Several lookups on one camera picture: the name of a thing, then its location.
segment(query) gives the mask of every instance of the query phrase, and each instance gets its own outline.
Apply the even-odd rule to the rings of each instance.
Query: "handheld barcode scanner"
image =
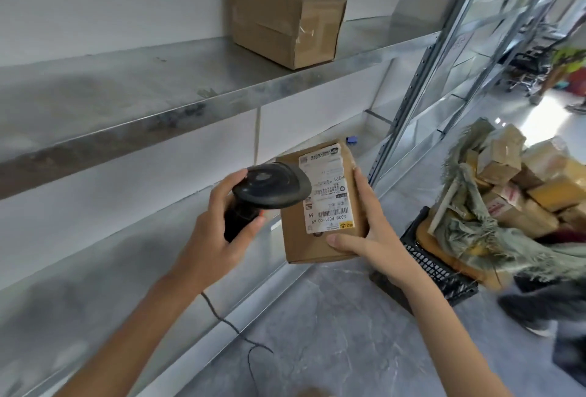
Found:
[[[248,168],[232,189],[235,201],[224,214],[224,238],[231,242],[263,209],[293,206],[311,194],[311,181],[296,165],[267,163]]]

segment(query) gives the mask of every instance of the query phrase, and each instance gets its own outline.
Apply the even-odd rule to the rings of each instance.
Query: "plastic basket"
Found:
[[[428,214],[429,207],[421,209],[421,212],[419,212],[415,221],[411,223],[401,237],[401,242],[405,245],[409,254],[411,254],[411,256],[437,284],[438,288],[442,291],[443,296],[448,300],[448,303],[455,306],[477,294],[478,283],[476,280],[455,271],[442,260],[423,249],[423,247],[417,242],[415,233],[419,224],[427,218]],[[381,274],[380,272],[374,272],[370,275],[370,279],[391,296],[393,300],[411,312],[411,308],[409,307],[409,303],[407,302],[407,298],[403,294],[403,291],[393,285],[386,275]]]

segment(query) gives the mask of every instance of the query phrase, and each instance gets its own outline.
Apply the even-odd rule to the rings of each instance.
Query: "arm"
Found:
[[[436,284],[405,250],[359,169],[355,176],[370,224],[369,238],[333,234],[328,236],[328,244],[365,257],[403,290],[449,397],[511,396],[501,379],[490,370]]]
[[[194,232],[173,268],[158,280],[122,326],[56,397],[124,397],[153,351],[187,306],[242,260],[265,219],[256,218],[228,244],[224,211],[233,186],[246,176],[226,177],[210,195],[208,210],[197,217]]]

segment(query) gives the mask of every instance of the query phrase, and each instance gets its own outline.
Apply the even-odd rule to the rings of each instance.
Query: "floor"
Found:
[[[531,107],[520,92],[495,89],[382,198],[385,214],[398,233],[441,188],[439,177],[447,149],[458,130],[479,116],[494,123],[512,122],[527,143],[560,134],[571,154],[586,163],[586,117],[563,105],[577,99],[550,92]],[[294,397],[312,386],[337,397],[443,396],[434,366],[414,319],[371,283],[362,260],[316,265],[264,312],[247,337],[273,349],[255,349],[250,365],[260,396]],[[482,290],[455,308],[490,367],[516,396],[586,396],[583,388],[552,363],[553,340],[538,338],[510,321],[494,294]],[[179,394],[256,395],[247,365],[250,346],[231,343]]]

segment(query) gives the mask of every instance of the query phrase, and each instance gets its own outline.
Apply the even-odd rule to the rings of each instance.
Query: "barcode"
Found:
[[[333,209],[331,211],[323,211],[318,213],[318,217],[321,218],[323,216],[330,216],[330,215],[338,215],[338,214],[347,214],[348,207],[341,207],[339,209]]]

